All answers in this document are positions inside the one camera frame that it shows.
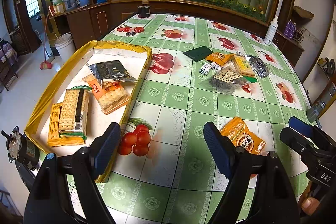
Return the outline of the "person's right hand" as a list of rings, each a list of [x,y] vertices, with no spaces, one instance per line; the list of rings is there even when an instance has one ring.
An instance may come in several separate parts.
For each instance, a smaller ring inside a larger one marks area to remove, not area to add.
[[[309,216],[315,212],[320,203],[319,200],[310,196],[311,184],[312,182],[309,181],[298,201],[299,210],[303,211],[306,215]]]

